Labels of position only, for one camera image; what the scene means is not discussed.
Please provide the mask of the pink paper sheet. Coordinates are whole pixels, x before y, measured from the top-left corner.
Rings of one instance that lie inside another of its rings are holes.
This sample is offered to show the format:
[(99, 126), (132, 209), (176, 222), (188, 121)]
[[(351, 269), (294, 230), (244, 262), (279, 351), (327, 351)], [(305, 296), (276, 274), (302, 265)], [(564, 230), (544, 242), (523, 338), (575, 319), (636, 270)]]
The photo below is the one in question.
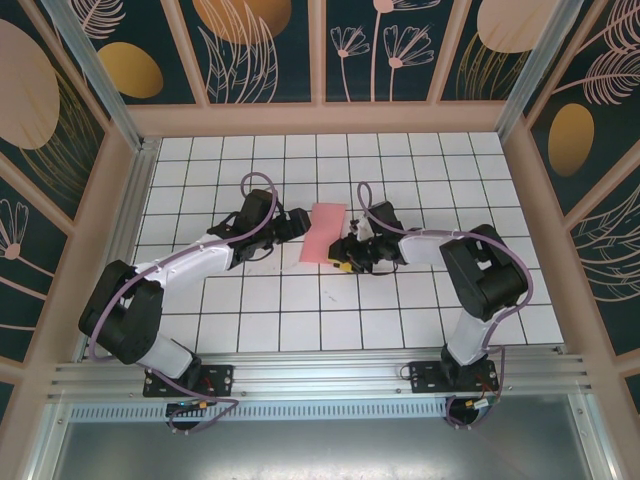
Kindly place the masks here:
[(341, 237), (346, 206), (336, 203), (315, 203), (311, 210), (311, 227), (305, 235), (299, 261), (329, 264), (329, 248)]

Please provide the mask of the grey metal sheet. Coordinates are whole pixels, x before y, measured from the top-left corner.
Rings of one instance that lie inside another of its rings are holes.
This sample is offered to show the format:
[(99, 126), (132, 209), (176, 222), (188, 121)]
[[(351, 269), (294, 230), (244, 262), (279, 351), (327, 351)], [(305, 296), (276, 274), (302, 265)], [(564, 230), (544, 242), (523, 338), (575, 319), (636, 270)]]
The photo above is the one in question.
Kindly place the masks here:
[(437, 417), (69, 422), (53, 480), (593, 480), (569, 395), (503, 400), (458, 430)]

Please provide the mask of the small circuit board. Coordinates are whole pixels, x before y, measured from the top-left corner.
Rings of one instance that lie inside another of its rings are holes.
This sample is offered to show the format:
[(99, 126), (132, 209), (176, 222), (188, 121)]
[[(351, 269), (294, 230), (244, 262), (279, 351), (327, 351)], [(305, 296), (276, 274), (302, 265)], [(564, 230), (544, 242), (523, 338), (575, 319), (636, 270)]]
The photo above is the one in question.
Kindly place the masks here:
[(176, 403), (169, 403), (166, 406), (165, 416), (169, 417), (202, 417), (208, 408), (212, 406), (211, 402), (208, 402), (206, 408), (200, 408), (199, 401), (183, 401)]

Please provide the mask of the aluminium side rail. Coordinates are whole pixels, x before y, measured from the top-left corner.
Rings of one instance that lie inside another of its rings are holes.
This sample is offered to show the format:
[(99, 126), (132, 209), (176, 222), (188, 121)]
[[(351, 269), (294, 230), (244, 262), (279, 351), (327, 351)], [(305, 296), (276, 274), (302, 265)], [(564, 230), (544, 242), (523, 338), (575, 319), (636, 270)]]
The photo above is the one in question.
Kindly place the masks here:
[(161, 143), (160, 137), (147, 137), (133, 156), (96, 281), (113, 261), (131, 262)]

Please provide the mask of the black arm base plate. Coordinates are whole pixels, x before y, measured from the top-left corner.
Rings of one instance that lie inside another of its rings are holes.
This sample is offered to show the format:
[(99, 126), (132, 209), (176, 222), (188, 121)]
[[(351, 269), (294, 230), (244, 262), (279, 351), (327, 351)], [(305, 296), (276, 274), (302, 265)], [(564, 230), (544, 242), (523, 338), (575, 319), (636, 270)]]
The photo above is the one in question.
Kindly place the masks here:
[(187, 370), (171, 383), (150, 370), (145, 371), (142, 395), (145, 398), (187, 397), (183, 389), (199, 395), (229, 397), (234, 380), (232, 365), (204, 365)]
[(408, 366), (413, 393), (480, 393), (484, 387), (490, 391), (499, 387), (495, 363), (487, 359), (451, 371), (440, 361), (415, 361)]

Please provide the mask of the wall panel with leaf outlines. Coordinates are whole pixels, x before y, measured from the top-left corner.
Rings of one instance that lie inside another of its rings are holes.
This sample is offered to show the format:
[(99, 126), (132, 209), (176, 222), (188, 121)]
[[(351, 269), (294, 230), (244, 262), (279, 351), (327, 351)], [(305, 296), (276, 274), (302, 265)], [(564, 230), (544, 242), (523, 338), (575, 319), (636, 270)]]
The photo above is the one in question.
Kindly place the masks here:
[(208, 101), (309, 103), (308, 0), (179, 0)]

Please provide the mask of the wall panel with flower outlines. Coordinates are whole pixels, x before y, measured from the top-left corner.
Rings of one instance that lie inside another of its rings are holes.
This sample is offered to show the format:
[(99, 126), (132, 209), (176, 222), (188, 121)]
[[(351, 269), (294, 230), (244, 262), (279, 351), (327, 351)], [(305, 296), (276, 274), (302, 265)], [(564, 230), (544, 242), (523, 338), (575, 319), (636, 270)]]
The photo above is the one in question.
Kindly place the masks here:
[(327, 0), (326, 100), (425, 100), (450, 11), (444, 0)]

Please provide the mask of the wall panel with gold lines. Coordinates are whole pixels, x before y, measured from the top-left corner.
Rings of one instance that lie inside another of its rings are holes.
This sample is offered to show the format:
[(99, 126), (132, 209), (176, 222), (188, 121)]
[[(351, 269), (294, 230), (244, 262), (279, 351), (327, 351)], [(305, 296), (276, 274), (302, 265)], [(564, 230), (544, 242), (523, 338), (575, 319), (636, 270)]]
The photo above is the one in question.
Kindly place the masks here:
[(472, 0), (441, 99), (507, 99), (556, 4), (557, 0)]

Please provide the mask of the wall panel with yellow oval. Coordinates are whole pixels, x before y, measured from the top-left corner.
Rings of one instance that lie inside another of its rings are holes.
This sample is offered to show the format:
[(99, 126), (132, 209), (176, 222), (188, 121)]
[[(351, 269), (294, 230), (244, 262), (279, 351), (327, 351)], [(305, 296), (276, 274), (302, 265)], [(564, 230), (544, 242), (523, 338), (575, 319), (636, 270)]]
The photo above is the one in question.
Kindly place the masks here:
[(127, 105), (193, 104), (161, 0), (66, 0)]

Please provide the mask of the aluminium frame post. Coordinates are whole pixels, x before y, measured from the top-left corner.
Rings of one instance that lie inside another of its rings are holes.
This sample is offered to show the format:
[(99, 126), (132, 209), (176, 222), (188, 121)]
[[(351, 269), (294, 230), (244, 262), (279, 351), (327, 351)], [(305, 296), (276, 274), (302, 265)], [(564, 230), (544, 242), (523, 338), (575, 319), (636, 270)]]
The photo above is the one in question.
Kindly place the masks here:
[(525, 106), (549, 70), (583, 3), (584, 0), (559, 0), (545, 23), (544, 30), (517, 77), (497, 120), (495, 131), (502, 144), (506, 143)]
[(83, 32), (72, 7), (66, 0), (41, 1), (126, 142), (135, 152), (139, 152), (142, 148), (143, 137), (140, 135), (121, 95), (109, 78), (93, 44)]

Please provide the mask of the wall panel with fern outlines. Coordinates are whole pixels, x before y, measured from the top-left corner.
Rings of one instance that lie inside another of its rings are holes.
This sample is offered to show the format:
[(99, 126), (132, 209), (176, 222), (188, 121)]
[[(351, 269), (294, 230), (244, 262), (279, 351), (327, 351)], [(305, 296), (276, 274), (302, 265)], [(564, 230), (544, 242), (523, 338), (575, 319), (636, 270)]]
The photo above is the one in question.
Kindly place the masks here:
[(613, 192), (571, 231), (611, 348), (640, 349), (640, 186)]

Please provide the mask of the wall panel with single flower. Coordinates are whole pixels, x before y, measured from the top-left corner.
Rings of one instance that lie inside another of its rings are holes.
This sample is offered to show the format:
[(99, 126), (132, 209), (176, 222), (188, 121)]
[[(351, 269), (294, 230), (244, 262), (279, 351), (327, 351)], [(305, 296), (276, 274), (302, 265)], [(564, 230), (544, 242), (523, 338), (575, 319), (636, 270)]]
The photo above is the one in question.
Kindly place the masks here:
[(24, 363), (52, 296), (69, 229), (0, 153), (0, 358)]

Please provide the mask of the wall panel with feather outline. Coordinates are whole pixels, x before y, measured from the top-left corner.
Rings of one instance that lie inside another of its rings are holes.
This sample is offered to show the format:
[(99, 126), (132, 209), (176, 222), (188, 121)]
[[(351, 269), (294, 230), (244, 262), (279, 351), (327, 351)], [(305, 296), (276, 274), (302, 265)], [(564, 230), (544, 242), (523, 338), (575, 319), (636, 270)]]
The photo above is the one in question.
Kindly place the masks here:
[(568, 214), (640, 140), (640, 0), (607, 0), (531, 127)]

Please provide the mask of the wall panel with large circle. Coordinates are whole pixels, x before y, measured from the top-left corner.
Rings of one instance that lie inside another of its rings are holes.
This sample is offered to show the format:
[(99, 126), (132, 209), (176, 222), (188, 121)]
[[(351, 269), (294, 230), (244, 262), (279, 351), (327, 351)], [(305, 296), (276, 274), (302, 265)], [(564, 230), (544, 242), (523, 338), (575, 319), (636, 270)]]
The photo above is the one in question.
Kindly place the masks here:
[(73, 219), (104, 136), (20, 5), (0, 5), (0, 154)]

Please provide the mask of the short aluminium frame strut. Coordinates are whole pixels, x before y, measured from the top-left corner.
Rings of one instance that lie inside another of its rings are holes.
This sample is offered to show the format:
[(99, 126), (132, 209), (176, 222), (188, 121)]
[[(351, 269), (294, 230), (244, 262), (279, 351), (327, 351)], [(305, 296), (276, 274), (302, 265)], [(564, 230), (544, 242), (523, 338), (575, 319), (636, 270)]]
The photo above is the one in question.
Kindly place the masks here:
[(623, 480), (603, 417), (593, 394), (568, 396), (578, 436), (593, 480)]
[(73, 404), (46, 404), (21, 480), (53, 480), (71, 419)]

